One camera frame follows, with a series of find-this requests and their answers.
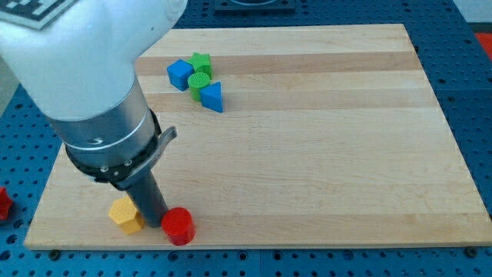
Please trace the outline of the black clamp flange mount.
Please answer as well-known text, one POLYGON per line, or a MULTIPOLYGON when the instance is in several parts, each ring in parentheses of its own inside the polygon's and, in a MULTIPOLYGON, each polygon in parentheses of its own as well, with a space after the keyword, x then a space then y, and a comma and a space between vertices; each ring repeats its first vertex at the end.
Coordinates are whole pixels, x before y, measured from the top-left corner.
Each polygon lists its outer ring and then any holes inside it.
POLYGON ((144 147, 135 146, 138 153, 129 159, 118 160, 116 165, 95 166, 83 162, 84 155, 91 154, 87 149, 79 151, 75 147, 66 144, 65 151, 74 166, 95 182, 110 183, 120 191, 129 189, 131 187, 130 181, 134 181, 136 175, 145 169, 150 171, 163 155, 166 146, 178 136, 177 129, 174 126, 163 132, 157 115, 151 109, 148 110, 147 117, 151 118, 154 127, 154 134, 151 139, 144 147))

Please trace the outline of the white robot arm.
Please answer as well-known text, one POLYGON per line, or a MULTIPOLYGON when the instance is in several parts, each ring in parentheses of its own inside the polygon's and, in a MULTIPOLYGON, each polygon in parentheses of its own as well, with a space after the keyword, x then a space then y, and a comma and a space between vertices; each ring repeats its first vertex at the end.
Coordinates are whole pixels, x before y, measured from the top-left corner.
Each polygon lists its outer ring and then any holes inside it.
POLYGON ((151 227, 168 209, 151 170, 177 132, 159 125, 135 62, 186 6, 186 0, 1 3, 1 55, 71 162, 126 192, 151 227))

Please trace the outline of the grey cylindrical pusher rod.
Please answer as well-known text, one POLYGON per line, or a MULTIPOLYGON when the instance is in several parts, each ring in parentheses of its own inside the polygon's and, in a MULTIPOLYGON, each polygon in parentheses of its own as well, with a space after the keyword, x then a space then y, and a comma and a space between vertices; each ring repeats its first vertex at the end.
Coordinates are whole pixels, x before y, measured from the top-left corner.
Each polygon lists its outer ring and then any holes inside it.
POLYGON ((145 223, 151 228, 160 228, 168 206, 153 173, 146 172, 133 182, 126 192, 141 213, 145 223))

